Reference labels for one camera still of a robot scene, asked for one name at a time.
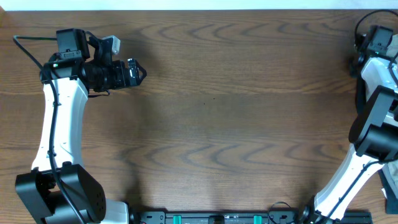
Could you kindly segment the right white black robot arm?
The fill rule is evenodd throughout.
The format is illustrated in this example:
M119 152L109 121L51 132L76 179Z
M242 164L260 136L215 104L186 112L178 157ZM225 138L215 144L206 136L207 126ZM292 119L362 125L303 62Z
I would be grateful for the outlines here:
M305 206L298 223L372 223L369 212L348 205L368 179L397 160L397 62L387 54L393 31L371 26L356 35L358 116L349 131L348 153L329 183Z

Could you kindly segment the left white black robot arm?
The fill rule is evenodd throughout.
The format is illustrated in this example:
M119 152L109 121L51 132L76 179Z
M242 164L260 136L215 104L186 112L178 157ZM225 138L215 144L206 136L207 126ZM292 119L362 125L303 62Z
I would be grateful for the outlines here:
M138 86L146 70L133 58L115 60L121 42L82 29L58 30L58 50L39 65L45 95L40 146L15 190L37 223L133 223L126 202L106 198L84 167L83 115L90 98Z

